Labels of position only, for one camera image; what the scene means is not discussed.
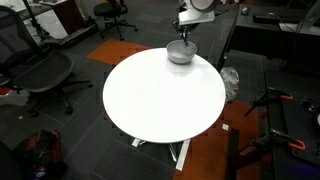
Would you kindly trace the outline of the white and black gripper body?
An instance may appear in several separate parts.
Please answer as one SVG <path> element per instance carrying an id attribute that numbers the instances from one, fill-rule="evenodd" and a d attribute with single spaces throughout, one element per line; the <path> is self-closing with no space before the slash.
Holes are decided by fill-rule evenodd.
<path id="1" fill-rule="evenodd" d="M 219 4 L 220 0 L 179 0 L 177 18 L 172 26 L 177 32 L 184 26 L 184 32 L 187 32 L 188 26 L 211 22 Z"/>

